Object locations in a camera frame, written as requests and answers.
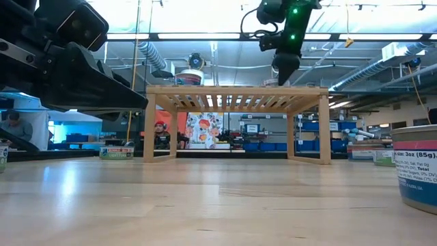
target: colorful poster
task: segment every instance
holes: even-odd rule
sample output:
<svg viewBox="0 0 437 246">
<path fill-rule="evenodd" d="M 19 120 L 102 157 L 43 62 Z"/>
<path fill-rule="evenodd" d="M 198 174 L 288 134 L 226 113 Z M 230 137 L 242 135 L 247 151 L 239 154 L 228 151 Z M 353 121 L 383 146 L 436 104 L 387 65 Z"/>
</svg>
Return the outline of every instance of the colorful poster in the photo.
<svg viewBox="0 0 437 246">
<path fill-rule="evenodd" d="M 185 135 L 190 138 L 190 146 L 214 149 L 217 137 L 223 131 L 223 113 L 189 113 Z"/>
</svg>

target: ceiling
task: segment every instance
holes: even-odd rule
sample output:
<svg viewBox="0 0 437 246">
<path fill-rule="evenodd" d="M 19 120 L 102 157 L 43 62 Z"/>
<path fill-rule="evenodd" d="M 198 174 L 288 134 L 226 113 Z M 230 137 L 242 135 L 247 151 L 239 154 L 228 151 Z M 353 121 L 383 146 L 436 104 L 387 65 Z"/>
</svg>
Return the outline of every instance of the ceiling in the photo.
<svg viewBox="0 0 437 246">
<path fill-rule="evenodd" d="M 239 32 L 243 15 L 256 8 L 260 0 L 163 0 L 141 2 L 141 10 L 137 11 L 138 1 L 119 0 L 89 1 L 109 22 L 111 32 L 133 31 L 137 15 L 140 16 L 140 32 Z M 435 19 L 437 5 L 433 1 L 416 0 L 349 0 L 348 11 L 344 0 L 324 0 L 321 10 L 314 10 L 307 33 L 434 33 L 437 31 Z M 244 22 L 244 31 L 266 28 L 260 25 L 255 14 L 249 15 Z M 261 52 L 257 42 L 235 41 L 161 41 L 153 42 L 159 54 L 173 61 L 177 72 L 187 69 L 188 56 L 200 53 L 207 61 L 212 61 L 212 42 L 216 42 L 217 52 L 214 72 L 218 76 L 219 85 L 261 85 L 263 81 L 275 76 L 270 66 L 274 51 Z M 304 42 L 302 47 L 301 70 L 290 77 L 294 85 L 323 85 L 330 86 L 339 81 L 346 74 L 356 71 L 358 67 L 366 66 L 369 62 L 381 56 L 381 49 L 390 42 L 355 42 L 351 47 L 333 42 Z M 435 46 L 427 48 L 422 57 L 423 68 L 436 63 Z M 94 53 L 96 59 L 105 60 L 107 65 L 117 73 L 132 80 L 132 65 L 135 45 L 132 42 L 108 42 L 106 46 Z M 136 64 L 137 76 L 135 90 L 142 92 L 146 84 L 172 84 L 172 80 L 153 77 L 146 66 L 145 60 L 138 54 Z M 312 66 L 331 66 L 316 68 L 311 72 L 306 70 Z M 203 68 L 205 84 L 213 85 L 212 68 Z M 433 77 L 424 74 L 428 80 Z M 399 66 L 393 66 L 368 78 L 375 83 L 383 84 L 399 77 Z M 401 88 L 400 92 L 411 88 L 411 81 L 406 80 L 393 89 Z M 365 91 L 366 81 L 355 85 L 353 90 Z"/>
</svg>

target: silver duct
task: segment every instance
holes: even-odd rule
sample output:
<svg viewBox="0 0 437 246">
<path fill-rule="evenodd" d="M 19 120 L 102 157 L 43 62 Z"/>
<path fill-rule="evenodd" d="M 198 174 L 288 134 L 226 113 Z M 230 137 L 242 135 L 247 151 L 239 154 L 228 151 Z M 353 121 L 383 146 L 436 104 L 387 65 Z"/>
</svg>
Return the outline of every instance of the silver duct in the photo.
<svg viewBox="0 0 437 246">
<path fill-rule="evenodd" d="M 423 49 L 430 47 L 431 45 L 433 45 L 433 43 L 431 42 L 427 42 L 427 43 L 417 42 L 417 43 L 409 44 L 406 46 L 405 55 L 414 56 L 417 53 L 421 52 Z M 375 74 L 378 74 L 379 72 L 386 70 L 387 68 L 390 68 L 390 66 L 392 65 L 393 65 L 393 61 L 391 60 L 382 61 L 380 59 L 379 61 L 374 62 L 365 68 L 361 68 L 358 72 L 355 72 L 354 74 L 348 76 L 347 78 L 342 79 L 340 82 L 331 86 L 329 90 L 336 91 L 336 92 L 341 91 L 344 88 L 355 84 L 356 82 L 362 81 L 363 79 L 367 79 L 371 76 L 374 76 Z"/>
<path fill-rule="evenodd" d="M 158 50 L 151 42 L 138 42 L 138 50 L 155 69 L 164 70 L 167 64 L 164 58 L 159 55 Z"/>
</svg>

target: ceiling light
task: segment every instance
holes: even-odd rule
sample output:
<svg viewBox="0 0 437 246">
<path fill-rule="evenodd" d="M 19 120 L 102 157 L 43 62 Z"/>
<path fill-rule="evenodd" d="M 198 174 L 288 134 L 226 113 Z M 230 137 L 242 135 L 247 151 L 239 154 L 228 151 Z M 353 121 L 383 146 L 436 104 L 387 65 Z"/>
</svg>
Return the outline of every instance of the ceiling light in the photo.
<svg viewBox="0 0 437 246">
<path fill-rule="evenodd" d="M 342 107 L 348 103 L 350 103 L 350 102 L 341 102 L 341 103 L 339 103 L 337 105 L 333 105 L 333 106 L 330 105 L 331 106 L 330 109 L 336 109 L 337 107 Z"/>
<path fill-rule="evenodd" d="M 160 39 L 238 39 L 239 33 L 160 33 Z"/>
<path fill-rule="evenodd" d="M 135 40 L 135 39 L 149 39 L 148 33 L 108 33 L 108 40 Z"/>
<path fill-rule="evenodd" d="M 307 33 L 305 34 L 304 40 L 328 40 L 330 39 L 330 34 L 325 33 Z"/>
<path fill-rule="evenodd" d="M 347 40 L 351 38 L 353 40 L 418 40 L 422 38 L 422 34 L 341 34 L 340 40 Z"/>
</svg>

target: black camera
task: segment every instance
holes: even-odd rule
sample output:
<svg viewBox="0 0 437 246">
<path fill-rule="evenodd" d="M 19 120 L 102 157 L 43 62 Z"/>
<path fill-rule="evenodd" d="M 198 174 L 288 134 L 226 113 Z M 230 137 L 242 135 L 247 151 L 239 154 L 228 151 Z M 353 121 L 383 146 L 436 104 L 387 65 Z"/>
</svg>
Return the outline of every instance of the black camera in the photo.
<svg viewBox="0 0 437 246">
<path fill-rule="evenodd" d="M 49 109 L 116 120 L 147 99 L 90 51 L 107 41 L 108 23 L 84 0 L 0 1 L 0 90 L 5 86 Z"/>
<path fill-rule="evenodd" d="M 261 51 L 276 49 L 272 66 L 279 71 L 278 83 L 283 85 L 293 72 L 299 69 L 300 52 L 305 38 L 312 10 L 320 9 L 320 0 L 263 0 L 257 11 L 261 24 L 273 24 L 285 21 L 283 31 L 255 32 L 259 37 Z"/>
</svg>

